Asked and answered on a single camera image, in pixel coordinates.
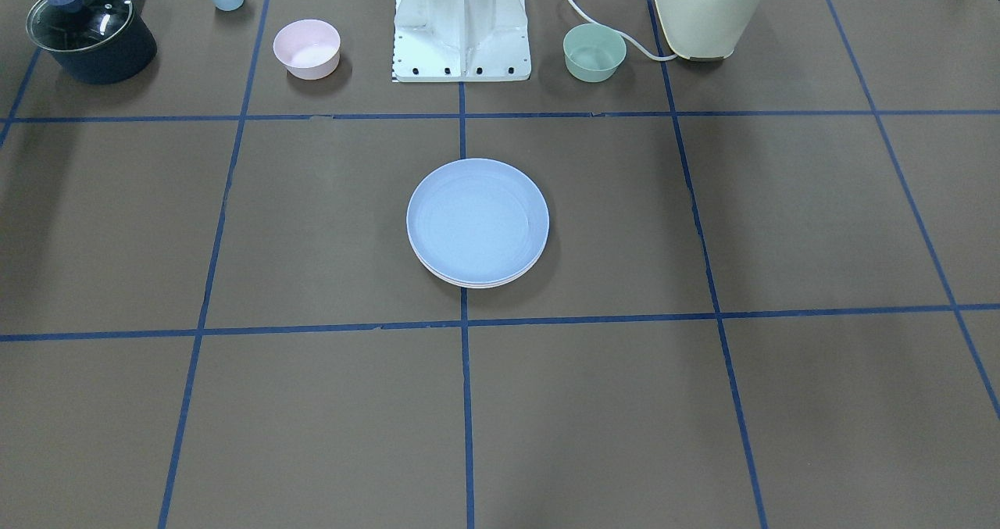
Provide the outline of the blue plate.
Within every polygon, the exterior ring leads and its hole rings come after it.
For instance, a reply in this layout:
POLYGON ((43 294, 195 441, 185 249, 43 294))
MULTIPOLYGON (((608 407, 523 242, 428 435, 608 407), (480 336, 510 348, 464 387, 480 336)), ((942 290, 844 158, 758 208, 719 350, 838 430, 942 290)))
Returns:
POLYGON ((429 173, 411 195, 405 223, 416 257, 448 277, 489 282, 541 257, 550 215, 527 174, 472 158, 429 173))

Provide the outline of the green bowl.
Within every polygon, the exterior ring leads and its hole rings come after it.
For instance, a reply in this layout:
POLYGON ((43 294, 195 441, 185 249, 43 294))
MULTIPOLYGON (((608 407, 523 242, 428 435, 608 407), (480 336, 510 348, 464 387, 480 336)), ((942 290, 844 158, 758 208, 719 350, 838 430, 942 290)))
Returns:
POLYGON ((613 28, 583 23, 567 31, 562 40, 566 70, 582 83, 603 83, 625 60, 627 45, 613 28))

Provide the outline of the pink bowl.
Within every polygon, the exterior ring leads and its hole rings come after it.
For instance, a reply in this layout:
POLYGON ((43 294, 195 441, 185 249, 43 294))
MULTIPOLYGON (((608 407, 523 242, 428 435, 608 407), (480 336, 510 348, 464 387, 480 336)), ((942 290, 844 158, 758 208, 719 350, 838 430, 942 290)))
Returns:
POLYGON ((327 21, 297 20, 278 31, 272 49, 293 77, 320 80, 340 65, 341 35, 327 21))

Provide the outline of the white toaster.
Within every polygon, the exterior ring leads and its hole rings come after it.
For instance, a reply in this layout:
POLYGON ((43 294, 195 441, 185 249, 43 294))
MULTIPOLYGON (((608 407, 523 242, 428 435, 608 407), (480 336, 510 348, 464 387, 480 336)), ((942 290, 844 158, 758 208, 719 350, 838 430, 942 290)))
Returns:
POLYGON ((654 0, 664 37, 679 58, 728 59, 761 0, 654 0))

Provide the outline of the dark blue pot with lid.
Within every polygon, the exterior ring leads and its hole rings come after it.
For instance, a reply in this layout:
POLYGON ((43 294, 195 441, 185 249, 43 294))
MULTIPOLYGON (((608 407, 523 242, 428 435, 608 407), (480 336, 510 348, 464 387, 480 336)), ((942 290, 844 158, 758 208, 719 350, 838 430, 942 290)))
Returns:
POLYGON ((133 0, 38 0, 25 27, 33 44, 85 84, 135 77, 158 51, 133 0))

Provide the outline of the white pedestal base plate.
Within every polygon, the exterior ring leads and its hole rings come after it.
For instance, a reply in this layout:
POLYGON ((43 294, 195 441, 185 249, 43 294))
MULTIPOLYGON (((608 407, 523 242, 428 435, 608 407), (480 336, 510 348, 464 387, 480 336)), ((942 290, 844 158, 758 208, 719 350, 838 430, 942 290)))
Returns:
POLYGON ((469 0, 408 8, 395 0, 393 80, 500 83, 532 70, 527 8, 474 10, 469 0))

